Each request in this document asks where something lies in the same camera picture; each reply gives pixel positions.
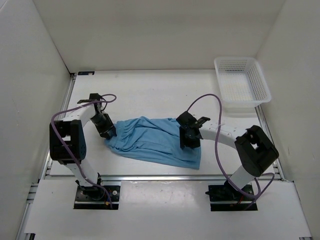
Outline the light blue shorts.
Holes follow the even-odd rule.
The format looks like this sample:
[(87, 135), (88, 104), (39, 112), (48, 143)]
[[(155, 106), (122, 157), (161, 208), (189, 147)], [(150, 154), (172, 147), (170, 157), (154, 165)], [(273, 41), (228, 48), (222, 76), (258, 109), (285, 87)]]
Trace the light blue shorts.
[(125, 158), (199, 170), (201, 148), (180, 148), (179, 127), (175, 118), (141, 116), (118, 121), (116, 136), (104, 142), (113, 153)]

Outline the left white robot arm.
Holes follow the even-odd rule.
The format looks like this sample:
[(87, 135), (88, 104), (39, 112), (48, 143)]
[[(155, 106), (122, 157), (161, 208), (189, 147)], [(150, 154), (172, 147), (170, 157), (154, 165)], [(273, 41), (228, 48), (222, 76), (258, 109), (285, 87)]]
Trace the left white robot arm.
[(88, 99), (79, 100), (76, 107), (54, 114), (49, 124), (51, 159), (71, 170), (83, 194), (95, 201), (105, 199), (108, 203), (112, 202), (110, 193), (102, 185), (100, 174), (86, 159), (83, 128), (91, 122), (101, 138), (110, 140), (115, 137), (116, 127), (105, 108), (116, 99), (114, 94), (92, 93)]

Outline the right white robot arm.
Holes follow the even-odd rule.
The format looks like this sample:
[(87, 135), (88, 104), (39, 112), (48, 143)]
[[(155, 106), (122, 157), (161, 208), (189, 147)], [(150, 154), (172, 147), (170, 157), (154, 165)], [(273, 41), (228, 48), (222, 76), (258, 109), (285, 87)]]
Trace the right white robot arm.
[[(236, 200), (241, 195), (255, 200), (263, 193), (258, 188), (257, 194), (244, 191), (251, 181), (257, 181), (279, 157), (279, 152), (261, 127), (253, 125), (247, 129), (225, 126), (214, 123), (208, 117), (196, 120), (177, 120), (179, 124), (180, 148), (195, 149), (201, 140), (214, 141), (214, 155), (220, 171), (226, 178), (223, 186), (215, 195), (220, 199)], [(222, 166), (218, 144), (229, 146), (237, 151), (241, 165), (228, 176)]]

